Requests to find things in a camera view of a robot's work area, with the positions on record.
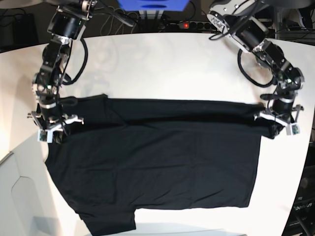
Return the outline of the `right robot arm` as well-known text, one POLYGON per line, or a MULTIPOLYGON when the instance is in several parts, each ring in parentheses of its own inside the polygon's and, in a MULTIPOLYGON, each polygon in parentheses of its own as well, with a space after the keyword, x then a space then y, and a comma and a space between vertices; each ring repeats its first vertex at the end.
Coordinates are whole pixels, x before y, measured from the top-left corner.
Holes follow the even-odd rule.
POLYGON ((39 128, 39 142, 59 142, 67 134, 67 125, 84 123, 83 118, 64 113, 64 101, 59 91, 62 85, 70 82, 65 76, 73 42, 81 39, 96 3, 95 0, 58 2, 57 11, 47 29, 52 38, 44 48, 42 65, 32 81, 37 109, 28 113, 28 117, 39 128))

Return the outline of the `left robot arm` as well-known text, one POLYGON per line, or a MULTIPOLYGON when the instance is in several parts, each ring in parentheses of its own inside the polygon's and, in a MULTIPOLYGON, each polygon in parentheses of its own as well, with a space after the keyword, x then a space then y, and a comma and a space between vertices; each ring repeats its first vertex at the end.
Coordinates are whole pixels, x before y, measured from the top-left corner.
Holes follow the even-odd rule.
POLYGON ((275 85, 271 94, 262 94, 260 98, 267 101, 267 107, 254 115, 255 120, 270 121, 275 134, 282 129, 287 135, 300 134, 298 118, 292 113, 300 113, 304 108, 294 101, 305 81, 301 70, 294 67, 285 57, 282 49, 267 39, 268 29, 254 17, 267 6, 261 0, 216 0, 207 13, 210 23, 216 27, 218 34, 211 36, 211 40, 228 38, 239 47, 237 56, 241 73, 251 83, 260 88, 275 85), (272 79, 266 84, 260 84, 252 79, 241 65, 242 53, 251 53, 258 64, 268 68, 272 79))

